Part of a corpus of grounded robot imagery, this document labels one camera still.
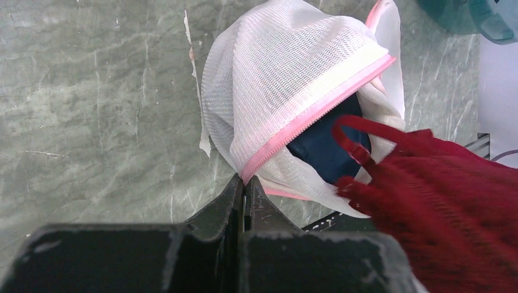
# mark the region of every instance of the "teal plastic container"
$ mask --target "teal plastic container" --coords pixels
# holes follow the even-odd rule
[[[481,33],[496,44],[518,42],[518,0],[418,0],[447,31]]]

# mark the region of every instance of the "item inside bag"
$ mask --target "item inside bag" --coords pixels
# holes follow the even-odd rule
[[[311,165],[329,184],[334,184],[342,176],[355,177],[360,170],[360,164],[331,135],[336,119],[343,115],[362,117],[356,94],[345,99],[287,145],[293,156]],[[368,134],[348,127],[343,127],[343,131],[349,139],[371,151]]]

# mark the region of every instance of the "marble surface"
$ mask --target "marble surface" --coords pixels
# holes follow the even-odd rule
[[[261,2],[0,4],[0,276],[44,223],[175,223],[222,190],[233,170],[198,147],[197,80],[218,33]],[[365,20],[375,0],[310,2]],[[478,37],[447,34],[415,0],[396,3],[408,130],[470,142]],[[272,200],[299,226],[330,212]]]

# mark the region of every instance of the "white object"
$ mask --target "white object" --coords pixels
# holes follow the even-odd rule
[[[479,132],[490,134],[490,157],[518,168],[518,43],[481,38],[479,90]]]
[[[394,2],[378,1],[367,24],[326,15],[302,0],[270,0],[217,37],[203,71],[203,117],[216,148],[245,183],[258,175],[268,194],[368,217],[286,148],[355,92],[365,118],[404,128]],[[370,139],[377,161],[393,148]],[[360,170],[357,179],[370,177]]]

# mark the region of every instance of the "red cloth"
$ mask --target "red cloth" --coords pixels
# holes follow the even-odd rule
[[[379,164],[341,126],[396,143]],[[405,133],[345,116],[335,140],[372,176],[341,178],[338,194],[396,238],[430,293],[518,292],[518,170],[428,130]]]

